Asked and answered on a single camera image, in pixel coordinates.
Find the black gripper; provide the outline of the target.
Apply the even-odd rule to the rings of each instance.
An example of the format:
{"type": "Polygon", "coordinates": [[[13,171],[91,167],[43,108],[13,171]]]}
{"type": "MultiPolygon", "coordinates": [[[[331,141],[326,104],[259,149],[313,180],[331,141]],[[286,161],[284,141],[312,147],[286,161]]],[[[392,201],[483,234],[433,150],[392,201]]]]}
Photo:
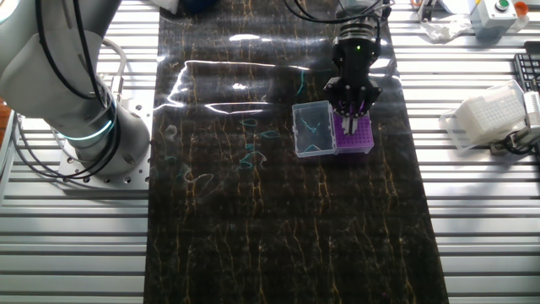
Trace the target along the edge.
{"type": "Polygon", "coordinates": [[[369,76],[370,67],[378,56],[378,41],[364,38],[334,40],[332,61],[337,67],[337,77],[330,78],[323,90],[334,112],[342,117],[344,134],[356,132],[358,120],[368,114],[383,91],[369,76]],[[350,89],[353,89],[351,105],[348,100],[350,89]]]}

